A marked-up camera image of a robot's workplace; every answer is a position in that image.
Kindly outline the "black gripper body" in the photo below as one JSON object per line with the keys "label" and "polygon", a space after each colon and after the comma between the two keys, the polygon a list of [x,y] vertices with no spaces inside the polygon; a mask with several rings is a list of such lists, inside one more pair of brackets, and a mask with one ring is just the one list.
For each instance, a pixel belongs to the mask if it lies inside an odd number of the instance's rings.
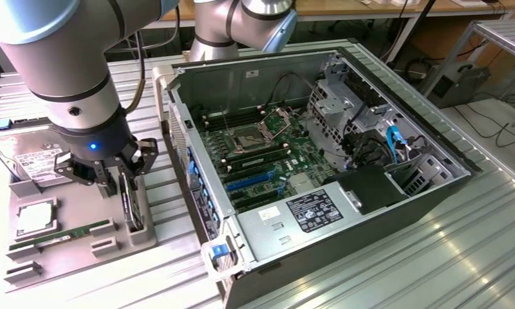
{"label": "black gripper body", "polygon": [[136,140],[127,123],[123,108],[116,109],[109,119],[89,129],[58,128],[58,135],[72,154],[87,161],[103,161],[107,170],[113,168],[113,156],[127,144]]}

